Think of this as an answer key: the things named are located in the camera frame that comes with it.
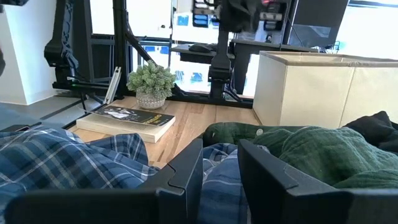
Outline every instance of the plaid fabric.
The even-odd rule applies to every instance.
[[[199,223],[248,223],[237,146],[206,147],[203,157]],[[0,222],[7,203],[28,190],[133,189],[158,170],[148,166],[137,134],[83,143],[66,130],[43,126],[0,133]]]
[[[268,152],[264,146],[258,146]],[[199,223],[250,223],[250,211],[239,173],[238,147],[215,144],[203,149],[203,185]]]
[[[63,129],[43,126],[0,133],[0,210],[35,189],[133,189],[158,169],[148,166],[138,134],[88,144]]]

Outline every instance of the book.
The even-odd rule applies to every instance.
[[[156,143],[174,122],[167,114],[107,106],[76,120],[76,126],[109,135],[137,133],[145,142]]]

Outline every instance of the white plant pot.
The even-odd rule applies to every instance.
[[[154,110],[164,105],[165,99],[158,100],[152,94],[137,92],[138,105],[146,110]]]

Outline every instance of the green blanket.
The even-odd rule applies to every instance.
[[[368,144],[350,128],[218,123],[209,126],[202,138],[204,145],[251,140],[268,147],[271,154],[293,167],[336,188],[398,188],[398,157]]]

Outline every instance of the wooden table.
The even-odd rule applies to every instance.
[[[112,103],[113,106],[140,109],[135,97],[125,97]],[[193,139],[199,136],[211,124],[217,122],[241,122],[258,125],[253,110],[227,106],[203,105],[178,101],[166,101],[163,107],[155,110],[158,113],[174,115],[173,126],[157,143],[145,142],[150,165],[163,167],[173,159]],[[84,142],[109,137],[106,134],[78,129],[69,131],[77,134]]]

